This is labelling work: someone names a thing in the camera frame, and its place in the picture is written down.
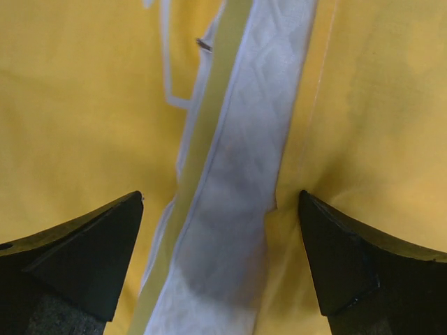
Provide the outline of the yellow printed pillowcase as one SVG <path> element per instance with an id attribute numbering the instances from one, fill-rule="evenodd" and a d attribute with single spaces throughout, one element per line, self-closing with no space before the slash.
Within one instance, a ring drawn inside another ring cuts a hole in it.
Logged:
<path id="1" fill-rule="evenodd" d="M 142 193 L 114 318 L 130 334 L 156 229 L 177 191 L 197 40 L 224 1 L 1 2 L 1 244 Z M 251 334 L 332 334 L 298 216 L 301 191 L 446 254 L 446 2 L 314 1 L 266 213 Z"/>

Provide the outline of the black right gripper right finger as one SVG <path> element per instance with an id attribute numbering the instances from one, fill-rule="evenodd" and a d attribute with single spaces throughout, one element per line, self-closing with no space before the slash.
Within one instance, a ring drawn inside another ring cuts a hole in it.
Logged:
<path id="1" fill-rule="evenodd" d="M 307 191 L 298 216 L 332 334 L 445 334 L 446 254 L 377 230 Z"/>

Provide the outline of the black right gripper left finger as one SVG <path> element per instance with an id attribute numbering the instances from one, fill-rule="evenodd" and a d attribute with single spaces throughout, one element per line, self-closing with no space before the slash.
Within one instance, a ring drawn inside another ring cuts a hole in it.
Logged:
<path id="1" fill-rule="evenodd" d="M 143 214 L 134 191 L 1 244 L 2 334 L 102 334 L 115 315 Z"/>

